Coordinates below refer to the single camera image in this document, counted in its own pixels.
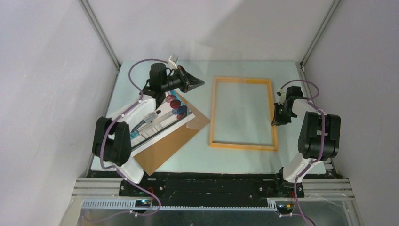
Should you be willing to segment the wooden picture frame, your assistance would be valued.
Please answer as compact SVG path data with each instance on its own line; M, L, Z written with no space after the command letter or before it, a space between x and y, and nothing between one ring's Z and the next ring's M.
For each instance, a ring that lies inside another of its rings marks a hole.
M216 77L208 145L213 148L277 151L271 79Z

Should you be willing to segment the printed photo with white border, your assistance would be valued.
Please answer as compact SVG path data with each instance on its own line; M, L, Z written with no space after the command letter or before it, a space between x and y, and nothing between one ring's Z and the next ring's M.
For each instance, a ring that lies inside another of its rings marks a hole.
M194 118L188 105L175 91L167 91L160 106L145 95L139 105L127 115L130 141L134 157Z

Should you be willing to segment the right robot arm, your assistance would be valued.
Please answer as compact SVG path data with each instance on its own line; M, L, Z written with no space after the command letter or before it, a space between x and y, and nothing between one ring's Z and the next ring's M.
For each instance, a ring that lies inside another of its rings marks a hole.
M341 118L328 114L309 98L305 98L299 86L290 86L277 92L279 101L274 104L271 124L283 126L293 118L302 119L297 142L297 155L276 174L274 192L285 197L298 191L304 176L316 165L334 158L339 151Z

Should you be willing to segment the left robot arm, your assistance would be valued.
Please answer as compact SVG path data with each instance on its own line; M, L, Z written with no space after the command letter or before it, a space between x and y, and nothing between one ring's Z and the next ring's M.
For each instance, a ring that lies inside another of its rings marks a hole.
M207 123L180 93L204 85L174 60L153 60L138 99L96 122L92 152L104 170L132 182L137 196L147 194L152 174Z

